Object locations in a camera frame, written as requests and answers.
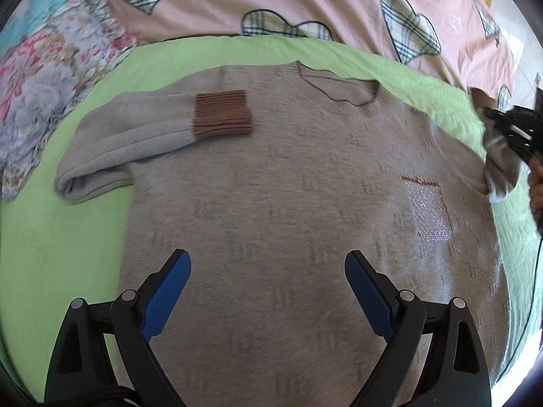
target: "ruffled floral cloth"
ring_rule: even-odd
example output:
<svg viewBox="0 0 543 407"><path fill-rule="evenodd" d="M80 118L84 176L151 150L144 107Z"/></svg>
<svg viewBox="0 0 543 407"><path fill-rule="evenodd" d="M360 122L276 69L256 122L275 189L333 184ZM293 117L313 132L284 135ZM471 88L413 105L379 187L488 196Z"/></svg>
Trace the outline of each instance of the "ruffled floral cloth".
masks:
<svg viewBox="0 0 543 407"><path fill-rule="evenodd" d="M70 0L0 65L2 199L15 198L61 119L136 47L106 0Z"/></svg>

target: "silver screw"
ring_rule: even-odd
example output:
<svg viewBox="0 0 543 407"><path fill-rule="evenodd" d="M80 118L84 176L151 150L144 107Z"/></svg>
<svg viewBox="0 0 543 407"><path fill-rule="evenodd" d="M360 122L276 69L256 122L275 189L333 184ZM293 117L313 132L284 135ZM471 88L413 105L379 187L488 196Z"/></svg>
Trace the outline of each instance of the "silver screw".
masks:
<svg viewBox="0 0 543 407"><path fill-rule="evenodd" d="M404 289L400 292L400 298L405 301L413 301L415 299L415 294Z"/></svg>
<svg viewBox="0 0 543 407"><path fill-rule="evenodd" d="M83 299L82 298L76 298L72 303L70 304L72 309L79 309L81 306L83 306Z"/></svg>
<svg viewBox="0 0 543 407"><path fill-rule="evenodd" d="M124 291L120 297L125 301L130 301L136 298L136 291L134 289L128 289L127 291Z"/></svg>
<svg viewBox="0 0 543 407"><path fill-rule="evenodd" d="M464 309L466 307L466 302L463 301L461 298L458 298L456 297L453 301L452 301L452 304L454 304L457 308L459 309Z"/></svg>

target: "white star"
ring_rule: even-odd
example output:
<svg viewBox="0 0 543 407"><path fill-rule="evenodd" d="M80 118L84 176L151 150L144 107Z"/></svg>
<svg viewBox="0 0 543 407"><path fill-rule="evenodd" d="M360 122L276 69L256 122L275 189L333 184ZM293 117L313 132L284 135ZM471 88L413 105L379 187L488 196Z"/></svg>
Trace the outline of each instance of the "white star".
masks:
<svg viewBox="0 0 543 407"><path fill-rule="evenodd" d="M462 19L460 17L457 17L456 15L452 17L451 26L454 29L454 33L456 33L456 35L458 35L460 31L464 30L464 28L462 27Z"/></svg>

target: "ribbed collar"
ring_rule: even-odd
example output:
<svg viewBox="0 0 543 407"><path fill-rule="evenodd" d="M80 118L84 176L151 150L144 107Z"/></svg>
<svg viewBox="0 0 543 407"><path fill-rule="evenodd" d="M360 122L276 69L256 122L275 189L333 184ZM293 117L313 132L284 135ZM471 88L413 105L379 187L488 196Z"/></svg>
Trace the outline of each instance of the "ribbed collar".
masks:
<svg viewBox="0 0 543 407"><path fill-rule="evenodd" d="M320 105L325 110L334 112L341 110L340 103L348 102L352 107L359 110L365 116L378 116L385 111L390 102L391 94L377 80L358 80L355 78L341 78L328 70L313 70L303 65L299 61L281 66L283 74L293 83L300 87L302 92L313 102ZM373 99L364 103L355 103L352 99L338 99L329 94L322 86L316 86L311 83L308 78L323 78L335 81L346 81L347 83L355 84L361 90L373 94Z"/></svg>

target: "green bed sheet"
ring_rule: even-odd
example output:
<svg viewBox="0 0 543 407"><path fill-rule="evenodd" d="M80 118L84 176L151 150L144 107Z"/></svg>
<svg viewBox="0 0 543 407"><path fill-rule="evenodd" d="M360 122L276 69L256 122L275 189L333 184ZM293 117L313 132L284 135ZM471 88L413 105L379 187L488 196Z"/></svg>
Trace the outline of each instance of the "green bed sheet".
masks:
<svg viewBox="0 0 543 407"><path fill-rule="evenodd" d="M446 132L484 156L483 127L468 96L406 66L349 46L282 37L180 39L138 47L96 85L53 134L40 165L20 195L0 209L0 322L7 355L30 393L43 397L47 368L66 308L76 297L90 303L116 296L132 188L78 205L53 193L56 164L81 118L116 95L159 89L191 73L226 64L281 64L299 59L342 77L375 78L394 95L426 112ZM540 325L531 303L538 236L528 211L527 185L494 208L510 291L506 362Z"/></svg>

